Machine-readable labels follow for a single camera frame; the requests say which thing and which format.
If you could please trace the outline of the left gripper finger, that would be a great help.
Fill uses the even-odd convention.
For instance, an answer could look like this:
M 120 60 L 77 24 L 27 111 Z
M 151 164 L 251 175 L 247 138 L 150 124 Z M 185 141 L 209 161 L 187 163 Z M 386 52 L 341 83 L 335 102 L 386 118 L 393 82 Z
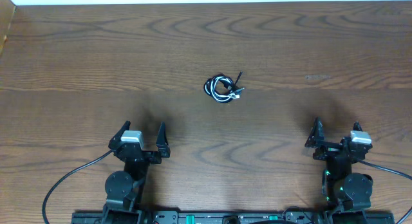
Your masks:
M 125 131 L 129 130 L 130 125 L 130 121 L 125 121 L 124 125 L 120 128 L 120 130 L 111 138 L 108 144 L 110 150 L 117 151 L 118 148 L 124 143 L 123 141 L 121 141 L 121 137 Z
M 167 135 L 166 135 L 166 128 L 165 128 L 165 123 L 162 122 L 160 124 L 158 136 L 156 139 L 156 146 L 158 148 L 158 152 L 162 158 L 169 158 L 171 154 L 171 150 L 169 147 L 169 143 L 167 141 Z

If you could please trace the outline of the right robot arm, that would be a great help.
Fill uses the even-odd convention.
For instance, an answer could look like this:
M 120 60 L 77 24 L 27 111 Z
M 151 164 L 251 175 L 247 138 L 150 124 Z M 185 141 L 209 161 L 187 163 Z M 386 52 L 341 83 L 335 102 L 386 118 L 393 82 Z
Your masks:
M 373 179 L 353 172 L 352 165 L 365 159 L 372 148 L 370 135 L 355 122 L 349 136 L 344 136 L 339 143 L 328 142 L 321 119 L 317 117 L 304 146 L 315 149 L 313 159 L 326 162 L 322 193 L 331 209 L 324 213 L 324 221 L 365 223 L 364 210 L 371 207 Z

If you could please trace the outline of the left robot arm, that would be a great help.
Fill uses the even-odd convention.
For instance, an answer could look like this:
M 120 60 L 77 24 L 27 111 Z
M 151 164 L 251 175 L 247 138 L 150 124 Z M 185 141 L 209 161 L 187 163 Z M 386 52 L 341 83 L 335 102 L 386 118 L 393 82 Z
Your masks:
M 165 124 L 161 123 L 156 139 L 156 151 L 143 150 L 141 131 L 130 130 L 124 123 L 109 141 L 114 156 L 124 162 L 121 171 L 112 173 L 105 182 L 107 194 L 101 223 L 148 224 L 154 222 L 153 212 L 140 206 L 150 165 L 161 164 L 170 157 Z

